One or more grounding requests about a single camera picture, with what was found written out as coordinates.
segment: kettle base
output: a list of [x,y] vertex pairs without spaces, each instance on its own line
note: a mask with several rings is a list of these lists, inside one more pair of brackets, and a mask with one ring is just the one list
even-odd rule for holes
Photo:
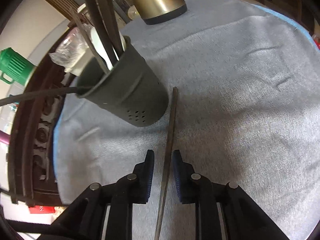
[[157,17],[153,17],[153,18],[149,18],[149,19],[143,19],[143,20],[147,25],[163,23],[163,22],[169,21],[171,19],[174,19],[174,18],[184,14],[186,11],[187,11],[187,5],[184,4],[181,7],[177,8],[177,9],[171,11],[171,12],[159,15]]

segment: wall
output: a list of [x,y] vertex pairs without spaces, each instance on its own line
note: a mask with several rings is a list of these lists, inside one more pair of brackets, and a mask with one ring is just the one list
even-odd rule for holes
[[[23,0],[0,35],[0,50],[12,47],[32,63],[38,64],[66,30],[67,24],[65,17],[45,0]],[[10,85],[0,81],[0,98],[6,97],[9,89],[11,93],[14,86],[10,88]],[[0,186],[8,189],[6,153],[7,146],[0,143]],[[14,205],[4,194],[1,194],[0,203],[7,219],[45,224],[52,222],[51,214],[30,214],[24,203]]]

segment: chopstick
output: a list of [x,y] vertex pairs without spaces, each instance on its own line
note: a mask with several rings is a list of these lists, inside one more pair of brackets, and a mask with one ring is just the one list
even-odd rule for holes
[[120,57],[123,53],[123,48],[116,22],[115,12],[113,10],[112,0],[96,0],[96,3],[111,43],[118,57]]
[[111,40],[108,36],[107,30],[105,29],[103,20],[101,18],[96,0],[84,0],[86,6],[88,7],[88,11],[90,14],[90,17],[92,19],[93,25],[97,30],[98,36],[100,37],[100,40],[103,44],[103,47],[105,51],[108,54],[108,57],[113,65],[116,64],[118,61],[116,58],[116,54],[113,50],[113,46],[111,43]]
[[73,19],[75,20],[76,22],[76,25],[78,26],[79,30],[80,30],[80,33],[82,34],[82,36],[84,37],[84,40],[85,42],[88,44],[89,48],[91,49],[92,51],[92,54],[95,56],[95,58],[97,59],[97,62],[100,66],[100,68],[102,69],[102,71],[108,75],[110,73],[110,70],[107,68],[107,66],[105,65],[104,61],[102,60],[102,58],[100,57],[100,55],[98,54],[98,52],[96,51],[96,49],[94,48],[93,44],[91,43],[91,40],[87,34],[87,32],[85,31],[85,29],[83,28],[83,25],[80,21],[80,18],[77,14],[77,12],[72,8],[70,7],[70,13],[73,17]]

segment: pink object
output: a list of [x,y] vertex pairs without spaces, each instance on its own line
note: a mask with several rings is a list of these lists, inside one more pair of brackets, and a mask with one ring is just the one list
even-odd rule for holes
[[6,144],[6,145],[9,145],[10,143],[10,135],[5,133],[5,132],[2,132],[0,130],[0,142]]

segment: green plastic mug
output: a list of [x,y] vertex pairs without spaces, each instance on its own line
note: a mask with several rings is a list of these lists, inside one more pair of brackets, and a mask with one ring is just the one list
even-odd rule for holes
[[[4,49],[0,53],[0,70],[2,71],[0,80],[8,84],[17,81],[23,86],[26,85],[35,68],[36,66],[19,53],[15,52],[12,48]],[[7,80],[4,77],[4,74],[12,80]]]

